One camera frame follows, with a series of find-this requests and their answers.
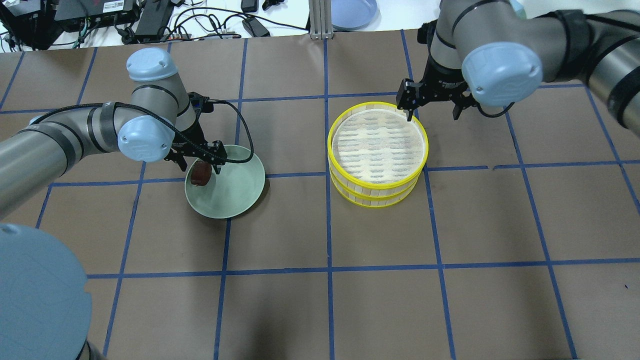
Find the robotic arm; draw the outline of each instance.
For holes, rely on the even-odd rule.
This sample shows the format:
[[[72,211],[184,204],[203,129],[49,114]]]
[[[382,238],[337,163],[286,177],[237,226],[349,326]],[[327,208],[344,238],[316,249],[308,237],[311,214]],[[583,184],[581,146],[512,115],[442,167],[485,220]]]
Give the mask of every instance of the robotic arm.
[[[226,162],[251,159],[253,147],[248,159],[233,160],[227,159],[220,141],[205,140],[200,114],[212,112],[215,103],[229,103],[187,94],[166,51],[139,50],[127,60],[127,70],[137,85],[131,104],[61,108],[34,118],[0,142],[0,220],[87,155],[122,151],[137,161],[172,160],[183,171],[184,156],[192,156],[209,164],[199,167],[209,176],[212,169],[219,173]]]
[[[640,13],[585,15],[559,10],[520,19],[508,0],[440,3],[438,20],[418,41],[429,48],[424,76],[404,79],[397,107],[452,101],[454,119],[469,107],[510,107],[544,82],[579,79],[618,122],[640,136]]]

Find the metal post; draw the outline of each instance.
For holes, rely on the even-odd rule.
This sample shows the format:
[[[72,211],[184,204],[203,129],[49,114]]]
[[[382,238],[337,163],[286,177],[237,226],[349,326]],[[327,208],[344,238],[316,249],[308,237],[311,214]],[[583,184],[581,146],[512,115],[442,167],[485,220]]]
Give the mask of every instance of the metal post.
[[[309,0],[309,19],[311,24],[309,35],[311,39],[333,38],[331,0]]]

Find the yellow basket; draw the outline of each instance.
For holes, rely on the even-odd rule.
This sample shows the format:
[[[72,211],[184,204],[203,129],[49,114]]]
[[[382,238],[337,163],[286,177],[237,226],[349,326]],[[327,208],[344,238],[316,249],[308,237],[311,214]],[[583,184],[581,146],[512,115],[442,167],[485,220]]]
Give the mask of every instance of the yellow basket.
[[[365,138],[361,138],[359,140],[351,140],[349,138],[346,138],[347,136],[357,137],[358,136],[357,133],[361,133],[362,131],[372,131],[374,133],[375,131],[379,131],[380,129],[377,127],[372,129],[369,129],[367,127],[367,121],[369,120],[366,117],[367,113],[373,113],[372,111],[375,111],[375,110],[383,110],[383,111],[376,111],[376,113],[377,113],[377,116],[384,114],[384,116],[387,117],[386,119],[388,119],[388,122],[386,122],[386,124],[391,124],[388,126],[394,126],[394,127],[397,126],[398,128],[404,128],[404,129],[398,130],[397,132],[407,131],[407,129],[409,129],[410,132],[414,131],[413,134],[404,133],[396,136],[397,138],[413,137],[414,142],[416,142],[416,140],[421,141],[419,146],[420,148],[419,152],[417,151],[412,152],[412,154],[414,154],[413,161],[409,165],[403,165],[403,166],[406,166],[403,169],[403,172],[399,171],[398,174],[393,175],[396,177],[398,176],[400,177],[397,180],[393,179],[393,181],[391,181],[389,178],[386,178],[384,181],[371,181],[372,178],[374,177],[374,174],[373,174],[374,172],[376,171],[383,172],[381,170],[373,170],[371,167],[374,165],[371,162],[369,163],[371,167],[366,167],[367,170],[365,171],[364,175],[360,174],[359,176],[356,176],[358,174],[354,174],[355,172],[362,172],[362,171],[353,171],[353,169],[351,169],[350,167],[344,168],[343,166],[340,165],[340,162],[337,159],[337,156],[340,156],[340,159],[344,161],[345,158],[347,158],[348,156],[353,156],[353,155],[345,155],[345,154],[336,154],[336,152],[338,152],[336,150],[339,149],[340,146],[342,146],[343,152],[346,153],[348,151],[346,150],[347,146],[351,146],[351,145],[348,145],[348,143],[346,142],[351,141],[353,142],[352,143],[353,146],[359,147],[360,149],[362,149],[365,142],[380,141],[380,139],[374,139],[374,136],[371,136],[370,138],[366,138],[365,136]],[[358,119],[353,118],[353,115],[356,115],[356,114],[359,116]],[[336,189],[338,189],[340,194],[343,197],[345,197],[345,199],[353,202],[354,204],[364,206],[367,208],[382,208],[382,207],[391,206],[393,204],[400,202],[411,192],[411,190],[415,186],[415,183],[418,180],[418,176],[420,175],[420,172],[422,171],[424,164],[427,161],[427,155],[429,152],[429,143],[427,140],[427,134],[422,124],[420,124],[420,122],[415,117],[412,118],[411,122],[407,122],[405,116],[406,115],[402,110],[398,110],[392,104],[389,104],[387,102],[372,101],[372,102],[365,102],[363,104],[359,104],[347,109],[345,112],[340,114],[338,119],[333,123],[333,126],[329,130],[329,136],[327,139],[329,169],[331,172],[332,182],[334,186],[336,187]],[[401,119],[402,122],[397,122],[396,118]],[[343,145],[340,145],[340,143],[334,144],[334,137],[336,136],[336,133],[339,131],[340,126],[343,123],[345,123],[345,121],[347,120],[349,120],[352,123],[355,123],[355,124],[349,124],[349,126],[351,126],[353,129],[342,129],[341,130],[342,139],[339,141],[342,141]],[[394,131],[394,128],[387,128],[385,126],[383,131],[387,131],[387,132]],[[382,144],[380,148],[380,150],[382,150],[383,152],[385,151],[387,152],[386,153],[387,156],[389,154],[395,154],[396,152],[393,152],[394,149],[397,149],[397,151],[399,151],[398,153],[401,153],[401,151],[405,151],[405,149],[400,149],[397,147],[394,148],[393,142],[391,142],[391,140],[389,139],[391,139],[391,137],[387,135],[384,139],[387,143]],[[371,145],[371,143],[368,143],[368,146],[369,148],[364,149],[363,151],[368,151],[370,153],[373,153],[378,149],[375,147],[375,145]],[[422,146],[424,146],[424,154],[421,153]],[[382,167],[382,165],[380,164],[382,163],[377,163],[377,165],[375,166]],[[389,171],[395,172],[397,170],[387,169],[387,173],[392,174],[392,173],[389,173]]]

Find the light green plate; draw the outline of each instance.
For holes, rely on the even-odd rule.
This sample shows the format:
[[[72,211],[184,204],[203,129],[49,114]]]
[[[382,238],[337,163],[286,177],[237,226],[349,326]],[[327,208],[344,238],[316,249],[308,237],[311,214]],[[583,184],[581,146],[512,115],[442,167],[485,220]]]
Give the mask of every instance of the light green plate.
[[[231,159],[245,159],[249,149],[225,145]],[[264,166],[257,155],[245,164],[227,163],[220,175],[214,172],[205,186],[191,184],[193,164],[184,180],[184,193],[191,207],[208,218],[231,218],[249,209],[260,197],[264,187]]]

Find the table surface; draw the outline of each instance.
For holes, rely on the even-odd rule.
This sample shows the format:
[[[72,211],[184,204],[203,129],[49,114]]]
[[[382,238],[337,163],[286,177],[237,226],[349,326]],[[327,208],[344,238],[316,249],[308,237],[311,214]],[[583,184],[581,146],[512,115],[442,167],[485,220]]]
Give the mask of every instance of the table surface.
[[[557,9],[572,9],[580,8],[588,13],[600,13],[608,12],[617,9],[635,9],[640,11],[640,0],[617,0],[617,1],[581,1],[581,0],[521,0],[520,1],[527,12],[528,17],[535,17]],[[187,4],[176,8],[173,11],[173,15],[170,24],[178,16],[180,12],[190,8],[188,4],[199,2],[197,0],[187,0]],[[240,0],[204,0],[199,6],[210,6],[228,10],[241,11]],[[284,24],[291,24],[294,26],[305,27],[307,24],[307,17],[309,14],[309,5],[307,0],[287,0],[279,6],[272,6],[266,12],[262,10],[260,5],[262,0],[259,0],[259,10],[255,13],[258,16],[265,17],[267,19],[281,22]],[[400,30],[400,29],[417,29],[424,22],[429,22],[437,19],[439,14],[440,0],[377,0],[378,11],[375,18],[366,27],[359,29],[359,31],[386,31],[386,30]],[[229,13],[216,10],[196,10],[197,13],[212,13],[223,20]],[[297,29],[286,28],[263,22],[265,27],[269,29],[272,36],[287,36],[287,35],[299,35],[304,33]],[[249,37],[249,34],[244,30],[241,24],[241,19],[237,17],[232,18],[227,23],[227,27],[230,31],[239,33],[242,37]],[[185,23],[185,28],[194,37],[207,35],[208,32],[204,31],[195,20],[190,20]],[[72,42],[77,38],[77,33],[62,33],[57,44],[66,44]],[[113,29],[100,28],[94,31],[87,39],[82,47],[95,47],[95,46],[113,46],[122,45],[120,35]],[[52,46],[51,49],[64,49],[69,48],[70,45],[65,46]]]
[[[640,140],[580,83],[545,85],[497,119],[421,108],[427,167],[390,208],[331,185],[329,125],[421,74],[416,35],[162,45],[188,90],[245,115],[268,174],[258,203],[204,218],[176,165],[113,153],[4,221],[78,256],[89,339],[111,360],[635,359]],[[0,56],[0,140],[49,109],[128,101],[124,64],[140,48]],[[202,125],[209,141],[247,144],[228,108]]]

